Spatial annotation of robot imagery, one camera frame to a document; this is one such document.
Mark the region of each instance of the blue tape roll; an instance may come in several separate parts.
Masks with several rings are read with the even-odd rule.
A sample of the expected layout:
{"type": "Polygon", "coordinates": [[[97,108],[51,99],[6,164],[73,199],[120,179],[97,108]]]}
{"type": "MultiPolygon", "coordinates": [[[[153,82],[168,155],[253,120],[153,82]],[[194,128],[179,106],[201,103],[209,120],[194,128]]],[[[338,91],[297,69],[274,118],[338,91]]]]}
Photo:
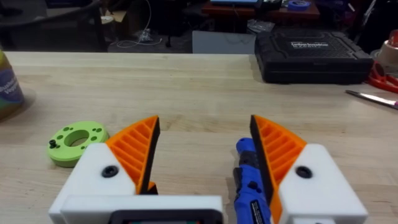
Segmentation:
{"type": "Polygon", "coordinates": [[[287,5],[287,9],[291,11],[306,11],[311,3],[301,0],[291,0],[287,5]]]}

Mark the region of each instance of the black screw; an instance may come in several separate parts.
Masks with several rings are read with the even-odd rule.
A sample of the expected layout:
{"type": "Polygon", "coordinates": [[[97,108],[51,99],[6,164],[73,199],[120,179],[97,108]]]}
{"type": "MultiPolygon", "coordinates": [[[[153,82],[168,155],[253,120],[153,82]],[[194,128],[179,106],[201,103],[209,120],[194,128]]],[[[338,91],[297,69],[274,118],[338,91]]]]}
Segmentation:
{"type": "Polygon", "coordinates": [[[49,141],[49,143],[50,143],[50,148],[51,148],[51,149],[53,149],[53,148],[55,148],[55,147],[57,146],[57,142],[55,142],[54,139],[51,139],[51,140],[49,141]]]}
{"type": "Polygon", "coordinates": [[[117,166],[107,166],[102,170],[102,176],[105,178],[110,178],[114,177],[116,174],[118,174],[119,169],[117,166]]]}
{"type": "Polygon", "coordinates": [[[299,166],[298,168],[296,168],[296,174],[299,177],[305,178],[305,179],[309,179],[312,177],[312,171],[305,166],[299,166]]]}

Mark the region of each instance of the black tool case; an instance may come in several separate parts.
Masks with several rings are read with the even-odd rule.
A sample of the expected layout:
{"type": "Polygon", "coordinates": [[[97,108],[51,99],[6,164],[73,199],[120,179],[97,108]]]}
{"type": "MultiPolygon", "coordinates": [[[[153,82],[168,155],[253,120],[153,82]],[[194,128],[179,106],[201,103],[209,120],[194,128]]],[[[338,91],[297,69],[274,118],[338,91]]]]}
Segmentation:
{"type": "Polygon", "coordinates": [[[373,65],[373,59],[341,32],[262,32],[254,50],[262,79],[269,83],[358,84],[373,65]]]}

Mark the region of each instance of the white 3d-printed part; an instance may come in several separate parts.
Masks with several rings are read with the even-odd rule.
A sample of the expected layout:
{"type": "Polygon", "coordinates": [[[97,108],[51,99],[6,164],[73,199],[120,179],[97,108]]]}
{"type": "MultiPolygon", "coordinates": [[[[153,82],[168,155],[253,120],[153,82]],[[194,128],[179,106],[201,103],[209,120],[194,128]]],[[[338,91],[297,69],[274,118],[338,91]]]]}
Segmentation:
{"type": "Polygon", "coordinates": [[[327,149],[307,144],[279,186],[279,224],[359,224],[368,213],[327,149]],[[308,167],[312,177],[296,173],[308,167]]]}
{"type": "Polygon", "coordinates": [[[90,144],[62,187],[49,215],[54,224],[108,224],[117,210],[194,210],[223,212],[220,196],[134,195],[134,182],[105,143],[90,144]],[[119,168],[104,178],[107,166],[119,168]]]}
{"type": "Polygon", "coordinates": [[[134,182],[109,147],[105,143],[90,144],[51,205],[49,215],[54,224],[66,224],[60,211],[71,195],[134,195],[135,192],[134,182]],[[118,174],[104,178],[103,169],[111,165],[119,168],[118,174]]]}

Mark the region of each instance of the can label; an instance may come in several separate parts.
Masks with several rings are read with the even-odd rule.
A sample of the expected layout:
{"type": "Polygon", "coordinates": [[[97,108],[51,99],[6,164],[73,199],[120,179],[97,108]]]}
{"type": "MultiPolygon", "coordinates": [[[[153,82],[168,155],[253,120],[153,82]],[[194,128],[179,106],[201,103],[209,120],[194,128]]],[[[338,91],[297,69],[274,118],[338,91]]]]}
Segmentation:
{"type": "Polygon", "coordinates": [[[7,103],[22,103],[24,95],[12,69],[0,72],[0,106],[7,103]]]}

